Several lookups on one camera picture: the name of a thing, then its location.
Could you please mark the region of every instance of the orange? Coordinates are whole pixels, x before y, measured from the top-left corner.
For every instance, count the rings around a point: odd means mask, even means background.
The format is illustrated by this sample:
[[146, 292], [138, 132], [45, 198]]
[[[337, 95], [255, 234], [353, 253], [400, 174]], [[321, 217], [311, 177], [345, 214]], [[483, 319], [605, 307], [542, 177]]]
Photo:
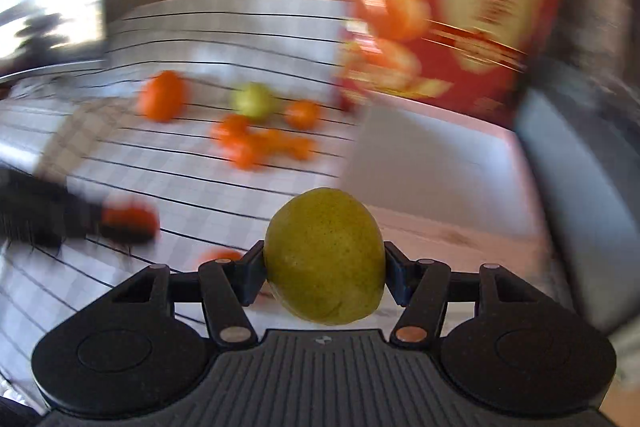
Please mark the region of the orange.
[[265, 129], [257, 133], [265, 154], [280, 154], [287, 150], [287, 136], [280, 129]]
[[149, 120], [176, 118], [187, 103], [187, 82], [175, 71], [163, 71], [149, 80], [138, 97], [138, 110]]
[[289, 141], [289, 154], [296, 160], [306, 162], [313, 157], [315, 146], [314, 140], [304, 136], [296, 136]]
[[222, 146], [226, 147], [236, 137], [247, 133], [249, 119], [241, 114], [232, 114], [222, 122], [215, 123], [211, 127], [211, 137], [220, 140]]
[[209, 261], [215, 261], [216, 259], [230, 259], [232, 261], [240, 261], [242, 254], [238, 250], [232, 250], [231, 248], [214, 248], [203, 253], [198, 258], [197, 266], [208, 263]]
[[312, 100], [298, 100], [287, 105], [285, 120], [295, 129], [308, 131], [320, 120], [321, 107]]
[[246, 134], [236, 137], [227, 147], [228, 158], [243, 171], [255, 170], [264, 159], [264, 146], [259, 138]]
[[156, 211], [136, 201], [127, 206], [105, 206], [102, 210], [102, 224], [108, 227], [142, 230], [153, 235], [160, 230]]

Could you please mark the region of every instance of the black stripe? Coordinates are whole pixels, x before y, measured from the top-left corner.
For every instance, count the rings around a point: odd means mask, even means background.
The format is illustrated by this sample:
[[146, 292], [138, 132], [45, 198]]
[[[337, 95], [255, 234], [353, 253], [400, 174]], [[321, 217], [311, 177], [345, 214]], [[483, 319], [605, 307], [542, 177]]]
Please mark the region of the black stripe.
[[123, 46], [121, 48], [116, 48], [113, 50], [109, 50], [107, 53], [115, 53], [123, 50], [129, 50], [132, 48], [137, 48], [139, 46], [146, 46], [147, 44], [159, 44], [162, 42], [204, 42], [206, 44], [222, 44], [223, 46], [236, 46], [237, 48], [243, 48], [246, 50], [252, 50], [256, 52], [269, 53], [271, 55], [277, 55], [278, 57], [287, 57], [287, 58], [296, 58], [297, 60], [304, 60], [306, 62], [312, 62], [314, 64], [321, 64], [323, 66], [333, 66], [335, 68], [340, 67], [340, 64], [334, 64], [332, 62], [322, 62], [320, 60], [313, 60], [312, 58], [298, 57], [297, 55], [289, 55], [287, 53], [275, 52], [272, 50], [265, 50], [263, 48], [256, 48], [255, 46], [249, 46], [248, 44], [238, 44], [236, 42], [220, 42], [220, 41], [211, 41], [205, 39], [163, 39], [158, 41], [146, 41], [146, 42], [138, 42], [137, 44], [130, 44], [129, 46]]
[[124, 188], [118, 187], [117, 185], [111, 185], [109, 183], [98, 182], [95, 180], [90, 180], [88, 178], [83, 178], [82, 176], [74, 176], [72, 174], [69, 175], [71, 178], [76, 178], [79, 180], [84, 180], [86, 182], [95, 183], [97, 185], [103, 185], [104, 187], [117, 188], [117, 190], [126, 190], [127, 192], [131, 192], [132, 194], [139, 194], [140, 196], [149, 196], [150, 198], [156, 198], [158, 200], [169, 201], [170, 203], [178, 203], [185, 204], [187, 206], [193, 206], [194, 208], [201, 208], [202, 210], [212, 210], [213, 212], [219, 212], [220, 214], [228, 214], [229, 216], [238, 216], [238, 217], [247, 217], [248, 219], [256, 219], [257, 221], [270, 221], [267, 217], [257, 217], [250, 216], [248, 214], [238, 214], [237, 212], [231, 212], [229, 210], [222, 210], [220, 208], [213, 208], [212, 206], [204, 206], [202, 204], [188, 203], [186, 201], [172, 200], [171, 198], [165, 198], [163, 196], [156, 196], [154, 194], [148, 194], [148, 192], [141, 192], [140, 190], [133, 190], [132, 188]]
[[[143, 263], [154, 264], [154, 261], [150, 261], [148, 259], [145, 259], [144, 257], [140, 257], [138, 255], [134, 255], [132, 253], [125, 252], [124, 250], [120, 250], [119, 248], [112, 247], [111, 245], [105, 245], [105, 244], [101, 243], [100, 241], [96, 241], [95, 239], [91, 239], [89, 237], [85, 237], [84, 240], [88, 241], [89, 243], [93, 243], [94, 245], [97, 245], [99, 247], [106, 248], [107, 250], [111, 250], [111, 251], [114, 251], [116, 253], [121, 253], [123, 255], [126, 255], [127, 257], [131, 257], [133, 259], [137, 259], [138, 261], [142, 261]], [[174, 268], [170, 268], [170, 270], [173, 271], [173, 272], [176, 272], [176, 273], [182, 273], [182, 272], [180, 272], [180, 270], [176, 270]]]
[[220, 31], [220, 30], [188, 30], [188, 29], [180, 29], [180, 30], [164, 30], [162, 28], [134, 28], [131, 30], [121, 30], [119, 32], [115, 32], [113, 35], [120, 35], [122, 33], [131, 33], [131, 32], [162, 32], [162, 31], [179, 31], [180, 33], [219, 33], [219, 34], [229, 34], [229, 35], [252, 35], [257, 37], [281, 37], [283, 39], [296, 39], [301, 41], [315, 41], [315, 42], [330, 42], [332, 44], [342, 44], [344, 41], [334, 40], [334, 39], [319, 39], [317, 37], [300, 37], [297, 35], [281, 35], [278, 33], [253, 33], [253, 32], [229, 32], [229, 31]]
[[84, 275], [85, 277], [88, 277], [89, 279], [91, 279], [92, 281], [97, 282], [98, 284], [102, 284], [103, 286], [107, 286], [108, 288], [113, 288], [114, 286], [109, 284], [108, 282], [104, 282], [101, 281], [100, 279], [98, 279], [97, 277], [94, 277], [93, 275], [89, 275], [86, 272], [83, 272], [81, 269], [76, 268], [75, 266], [67, 263], [66, 261], [62, 261], [62, 259], [59, 259], [58, 257], [56, 257], [55, 255], [50, 254], [49, 252], [43, 250], [40, 247], [34, 247], [36, 250], [38, 250], [39, 252], [42, 252], [44, 255], [49, 256], [50, 258], [52, 258], [55, 261], [58, 261], [60, 264], [63, 264], [64, 266], [67, 266], [69, 268], [71, 268], [72, 270], [77, 271], [78, 273], [81, 273], [82, 275]]
[[6, 261], [18, 272], [20, 272], [22, 275], [25, 276], [25, 278], [27, 278], [28, 280], [30, 280], [32, 283], [34, 283], [34, 285], [36, 285], [38, 288], [40, 288], [42, 291], [44, 291], [44, 293], [46, 293], [47, 295], [49, 295], [50, 297], [53, 297], [56, 301], [58, 301], [59, 303], [65, 305], [67, 308], [69, 308], [71, 311], [77, 312], [78, 310], [76, 310], [75, 308], [73, 308], [73, 306], [71, 306], [68, 302], [65, 302], [63, 299], [61, 299], [60, 297], [58, 297], [55, 293], [53, 293], [51, 290], [49, 290], [46, 286], [43, 286], [39, 281], [36, 281], [31, 275], [29, 275], [27, 272], [25, 272], [22, 268], [20, 268], [19, 266], [16, 266], [14, 263], [12, 263], [11, 261], [9, 261], [9, 259], [5, 258]]
[[55, 98], [56, 95], [55, 94], [48, 94], [47, 96], [29, 96], [28, 94], [24, 95], [24, 96], [19, 96], [18, 98], [15, 98], [14, 100], [23, 100], [23, 99], [27, 99], [27, 100], [46, 100], [47, 98]]
[[15, 171], [21, 172], [22, 174], [26, 174], [26, 175], [28, 175], [28, 176], [31, 176], [31, 173], [30, 173], [30, 172], [23, 171], [22, 169], [20, 169], [20, 168], [18, 168], [18, 167], [15, 167], [15, 166], [11, 165], [11, 163], [7, 163], [7, 162], [5, 162], [4, 160], [0, 160], [0, 164], [4, 165], [4, 167], [6, 167], [7, 169], [13, 169], [13, 170], [15, 170]]
[[141, 171], [157, 172], [158, 174], [168, 174], [170, 176], [179, 176], [180, 178], [187, 178], [190, 180], [197, 180], [201, 182], [215, 183], [218, 185], [227, 185], [228, 187], [239, 187], [239, 188], [248, 188], [249, 190], [260, 190], [260, 192], [268, 192], [270, 194], [280, 194], [281, 196], [298, 196], [298, 194], [293, 192], [280, 192], [279, 190], [269, 190], [268, 188], [250, 187], [248, 185], [239, 185], [235, 183], [221, 182], [218, 180], [207, 180], [206, 178], [198, 178], [197, 176], [190, 176], [188, 174], [178, 174], [177, 172], [159, 171], [157, 169], [149, 169], [147, 167], [138, 167], [136, 165], [128, 165], [126, 163], [114, 162], [111, 160], [102, 160], [100, 158], [92, 158], [91, 156], [85, 156], [83, 159], [97, 161], [100, 163], [108, 163], [110, 165], [119, 165], [121, 167], [128, 167], [132, 169], [139, 169]]
[[[41, 154], [41, 153], [42, 153], [42, 150], [40, 150], [40, 151], [35, 150], [35, 149], [31, 148], [31, 147], [27, 147], [26, 145], [24, 145], [24, 144], [22, 144], [22, 143], [17, 144], [17, 143], [16, 143], [15, 141], [13, 141], [13, 140], [8, 140], [8, 139], [5, 139], [5, 140], [6, 140], [6, 142], [7, 142], [9, 145], [12, 145], [12, 146], [14, 146], [14, 147], [16, 147], [16, 148], [18, 148], [18, 149], [22, 149], [22, 150], [24, 150], [24, 151], [27, 151], [27, 152], [30, 152], [30, 153], [33, 153], [33, 154]], [[15, 166], [13, 166], [13, 165], [11, 165], [11, 164], [9, 164], [9, 163], [6, 163], [6, 162], [2, 162], [2, 163], [3, 163], [4, 165], [7, 165], [8, 167], [10, 167], [10, 168], [12, 168], [12, 169], [16, 169], [17, 171], [24, 172], [25, 174], [31, 174], [30, 172], [25, 172], [25, 171], [23, 171], [22, 169], [19, 169], [19, 168], [15, 167]]]
[[[230, 91], [235, 91], [237, 88], [236, 87], [230, 87], [230, 86], [222, 86], [220, 84], [213, 84], [212, 82], [207, 82], [206, 80], [200, 80], [197, 78], [187, 78], [188, 81], [190, 82], [194, 82], [195, 84], [200, 84], [201, 86], [208, 86], [208, 87], [219, 87], [220, 89], [226, 89], [226, 90], [230, 90]], [[285, 98], [283, 96], [279, 96], [278, 100], [284, 100], [285, 102], [297, 102], [299, 99], [298, 98]], [[342, 111], [339, 107], [332, 107], [331, 105], [323, 105], [322, 103], [316, 102], [320, 107], [323, 107], [325, 109], [331, 109], [334, 111]]]
[[[150, 151], [159, 151], [159, 152], [168, 152], [171, 154], [184, 154], [187, 156], [197, 156], [199, 158], [210, 158], [212, 160], [221, 160], [221, 161], [225, 161], [228, 162], [229, 159], [228, 158], [222, 158], [220, 156], [209, 156], [207, 154], [201, 154], [201, 153], [197, 153], [197, 152], [187, 152], [187, 151], [174, 151], [171, 149], [159, 149], [157, 147], [148, 147], [146, 145], [136, 145], [136, 144], [131, 144], [131, 143], [121, 143], [121, 142], [114, 142], [111, 140], [96, 140], [98, 143], [111, 143], [113, 145], [121, 145], [124, 147], [133, 147], [135, 149], [145, 149], [145, 150], [150, 150]], [[92, 160], [96, 160], [96, 161], [101, 161], [99, 158], [89, 158]], [[267, 167], [267, 168], [271, 168], [271, 169], [280, 169], [283, 171], [293, 171], [293, 172], [304, 172], [306, 174], [318, 174], [319, 176], [326, 176], [328, 178], [337, 178], [338, 176], [335, 176], [333, 174], [325, 174], [325, 172], [317, 172], [317, 171], [309, 171], [306, 169], [294, 169], [293, 167], [280, 167], [277, 165], [264, 165], [261, 164], [263, 167]]]
[[[233, 111], [233, 109], [231, 109], [230, 107], [218, 107], [217, 105], [207, 105], [205, 103], [188, 103], [187, 105], [193, 105], [194, 107], [206, 107], [208, 109], [219, 109], [222, 111]], [[274, 113], [277, 114], [278, 116], [286, 116], [283, 112], [277, 112]], [[351, 126], [355, 126], [355, 123], [351, 123], [351, 122], [345, 122], [345, 121], [340, 121], [340, 120], [329, 120], [327, 118], [319, 118], [318, 120], [321, 120], [323, 122], [330, 122], [330, 123], [340, 123], [342, 125], [351, 125]]]
[[[127, 131], [140, 131], [140, 132], [150, 132], [152, 134], [169, 134], [171, 136], [185, 136], [188, 138], [204, 138], [208, 140], [216, 140], [219, 141], [218, 138], [213, 138], [210, 136], [203, 136], [202, 134], [185, 134], [181, 132], [167, 132], [167, 131], [151, 131], [149, 129], [138, 129], [137, 127], [120, 127], [120, 130]], [[314, 151], [315, 154], [321, 154], [322, 156], [331, 156], [333, 158], [344, 158], [344, 156], [340, 156], [338, 154], [333, 154], [330, 152], [322, 152], [322, 151]]]
[[[42, 253], [43, 253], [43, 254], [45, 254], [45, 255], [48, 255], [50, 258], [52, 258], [52, 259], [54, 259], [54, 260], [58, 261], [59, 263], [61, 263], [61, 264], [65, 265], [65, 266], [68, 266], [68, 267], [69, 267], [69, 268], [71, 268], [72, 270], [75, 270], [75, 271], [77, 271], [78, 273], [81, 273], [81, 274], [82, 274], [82, 275], [84, 275], [85, 277], [88, 277], [89, 279], [94, 280], [95, 282], [100, 283], [100, 284], [101, 284], [101, 285], [103, 285], [103, 286], [107, 286], [107, 288], [111, 288], [111, 289], [113, 289], [113, 288], [115, 288], [115, 287], [116, 287], [116, 286], [114, 286], [113, 284], [109, 284], [108, 282], [104, 282], [104, 281], [101, 281], [100, 279], [96, 279], [94, 276], [89, 275], [89, 274], [88, 274], [88, 273], [86, 273], [86, 272], [83, 272], [81, 269], [76, 268], [76, 267], [75, 267], [75, 266], [73, 266], [72, 264], [69, 264], [69, 263], [66, 263], [65, 261], [62, 261], [62, 259], [58, 259], [57, 257], [54, 257], [54, 256], [53, 256], [53, 255], [51, 255], [50, 253], [48, 253], [48, 252], [46, 252], [46, 251], [44, 251], [44, 250], [41, 250], [39, 247], [35, 247], [35, 249], [36, 249], [36, 250], [38, 250], [38, 251], [40, 251], [40, 252], [42, 252]], [[194, 319], [194, 318], [192, 318], [192, 317], [187, 317], [186, 315], [182, 315], [182, 314], [179, 314], [179, 313], [175, 313], [174, 315], [176, 315], [177, 317], [182, 317], [182, 318], [184, 318], [184, 319], [189, 319], [190, 321], [193, 321], [193, 322], [197, 322], [197, 323], [200, 323], [200, 324], [205, 324], [203, 321], [199, 321], [199, 320]]]
[[136, 21], [140, 19], [153, 19], [156, 17], [172, 17], [177, 15], [203, 15], [203, 14], [229, 14], [229, 15], [257, 15], [266, 17], [300, 17], [304, 19], [324, 19], [331, 21], [343, 21], [343, 17], [327, 17], [324, 15], [298, 15], [287, 13], [248, 13], [248, 12], [229, 12], [229, 11], [204, 11], [204, 12], [176, 12], [176, 13], [158, 13], [155, 15], [140, 15], [138, 17], [128, 17], [120, 19], [121, 21]]
[[14, 340], [13, 340], [13, 339], [12, 339], [12, 338], [11, 338], [11, 337], [6, 333], [6, 332], [5, 332], [2, 328], [0, 328], [0, 333], [2, 333], [2, 336], [4, 336], [4, 338], [6, 338], [6, 339], [9, 341], [9, 344], [11, 344], [12, 346], [14, 346], [14, 349], [15, 349], [18, 353], [20, 353], [20, 354], [21, 354], [21, 355], [22, 355], [22, 356], [23, 356], [27, 361], [30, 361], [30, 360], [31, 360], [31, 357], [30, 357], [29, 355], [27, 355], [27, 354], [22, 350], [22, 348], [21, 348], [18, 344], [16, 344], [16, 343], [14, 342]]
[[[247, 66], [245, 64], [236, 64], [234, 62], [203, 62], [203, 61], [199, 61], [199, 60], [143, 60], [141, 62], [133, 62], [131, 64], [123, 64], [121, 66], [115, 66], [113, 68], [108, 68], [107, 70], [102, 70], [102, 71], [103, 72], [114, 71], [114, 70], [119, 70], [121, 68], [129, 68], [130, 66], [140, 66], [142, 64], [204, 64], [204, 65], [207, 65], [207, 66], [214, 66], [214, 65], [236, 66], [238, 68], [245, 68], [247, 70], [264, 71], [266, 73], [282, 74], [284, 76], [290, 76], [291, 78], [300, 78], [302, 80], [309, 80], [310, 82], [316, 82], [318, 84], [325, 84], [327, 86], [333, 86], [334, 85], [334, 83], [332, 83], [331, 81], [328, 81], [328, 80], [318, 80], [317, 78], [310, 78], [308, 76], [300, 76], [298, 74], [283, 73], [282, 71], [268, 70], [266, 68], [256, 68], [254, 66]], [[81, 76], [86, 76], [87, 74], [89, 74], [89, 73], [77, 74], [76, 78], [79, 78]]]
[[26, 311], [24, 311], [7, 293], [4, 293], [2, 290], [0, 290], [0, 295], [4, 296], [5, 299], [7, 299], [9, 301], [9, 303], [15, 308], [17, 309], [22, 315], [24, 315], [24, 317], [27, 318], [27, 320], [33, 324], [34, 326], [36, 326], [40, 331], [42, 331], [43, 333], [46, 333], [47, 330], [45, 328], [43, 328], [41, 325], [39, 325], [34, 319], [33, 317], [31, 317], [30, 314], [28, 314]]
[[36, 132], [38, 134], [55, 134], [56, 133], [55, 131], [42, 131], [40, 129], [34, 129], [33, 127], [25, 127], [17, 123], [6, 123], [6, 122], [0, 121], [0, 125], [4, 127], [11, 127], [12, 129], [17, 129], [20, 131]]
[[[222, 121], [220, 120], [204, 120], [203, 118], [175, 118], [175, 120], [184, 120], [184, 121], [192, 121], [192, 122], [206, 122], [206, 123], [222, 123]], [[255, 127], [257, 129], [271, 129], [271, 127], [264, 127], [261, 125], [252, 125], [252, 127]], [[322, 138], [335, 138], [338, 140], [344, 140], [347, 142], [352, 142], [353, 139], [351, 138], [345, 138], [342, 136], [335, 136], [334, 134], [322, 134], [320, 132], [311, 132], [311, 131], [296, 131], [296, 130], [289, 130], [289, 129], [279, 129], [280, 131], [286, 131], [286, 132], [292, 132], [295, 134], [308, 134], [309, 136], [320, 136]]]
[[11, 378], [9, 378], [6, 375], [6, 373], [4, 371], [2, 371], [2, 369], [0, 369], [0, 378], [2, 378], [10, 386], [14, 387], [14, 383], [11, 381]]
[[44, 116], [70, 116], [73, 113], [71, 112], [49, 112], [49, 111], [44, 111], [44, 110], [40, 110], [40, 111], [30, 111], [30, 110], [26, 110], [26, 109], [12, 109], [10, 107], [2, 107], [0, 108], [0, 113], [2, 112], [16, 112], [19, 114], [41, 114]]
[[215, 245], [216, 247], [230, 248], [231, 250], [238, 250], [242, 253], [246, 252], [245, 248], [235, 247], [233, 245], [226, 245], [225, 243], [217, 243], [216, 241], [210, 241], [209, 239], [203, 239], [201, 237], [195, 237], [194, 235], [187, 235], [185, 233], [174, 232], [173, 230], [160, 229], [164, 233], [170, 233], [171, 235], [177, 235], [178, 237], [184, 237], [186, 239], [193, 239], [194, 241], [200, 241], [201, 243], [207, 243], [208, 245]]
[[143, 80], [118, 80], [116, 82], [112, 82], [111, 84], [102, 84], [98, 86], [76, 86], [76, 89], [91, 89], [92, 87], [111, 87], [111, 86], [115, 86], [116, 84], [124, 84], [126, 82], [131, 82], [132, 84], [134, 84], [136, 82], [144, 82], [144, 81]]
[[100, 68], [92, 68], [90, 70], [65, 70], [65, 71], [50, 71], [49, 73], [38, 73], [38, 74], [28, 74], [27, 76], [22, 77], [20, 80], [24, 80], [25, 78], [39, 78], [41, 76], [51, 76], [51, 75], [62, 75], [67, 73], [79, 73], [81, 71], [101, 71]]

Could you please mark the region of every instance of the red box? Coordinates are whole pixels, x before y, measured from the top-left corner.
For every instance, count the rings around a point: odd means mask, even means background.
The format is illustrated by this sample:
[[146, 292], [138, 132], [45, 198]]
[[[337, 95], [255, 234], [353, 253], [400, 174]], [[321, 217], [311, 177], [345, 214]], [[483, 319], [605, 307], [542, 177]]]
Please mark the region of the red box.
[[375, 90], [508, 124], [518, 74], [559, 0], [351, 0], [338, 86]]

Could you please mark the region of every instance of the logo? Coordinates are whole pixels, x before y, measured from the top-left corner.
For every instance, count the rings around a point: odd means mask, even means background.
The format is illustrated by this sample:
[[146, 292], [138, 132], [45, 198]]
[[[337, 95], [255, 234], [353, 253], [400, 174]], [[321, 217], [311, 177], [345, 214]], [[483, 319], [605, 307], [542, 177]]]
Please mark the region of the logo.
[[333, 342], [333, 339], [331, 337], [323, 335], [322, 337], [314, 339], [314, 342], [316, 344], [320, 344], [321, 346], [326, 346], [327, 344], [331, 344]]

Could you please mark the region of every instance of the green pear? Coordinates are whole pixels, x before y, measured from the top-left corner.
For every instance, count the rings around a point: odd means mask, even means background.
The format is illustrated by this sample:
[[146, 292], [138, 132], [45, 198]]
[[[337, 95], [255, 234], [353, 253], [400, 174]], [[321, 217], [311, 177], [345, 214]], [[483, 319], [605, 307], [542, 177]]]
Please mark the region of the green pear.
[[382, 299], [380, 229], [363, 204], [336, 188], [315, 188], [277, 211], [264, 262], [275, 297], [311, 322], [348, 324], [370, 315]]
[[263, 121], [278, 108], [278, 99], [268, 86], [259, 82], [249, 82], [233, 92], [234, 109], [243, 116]]

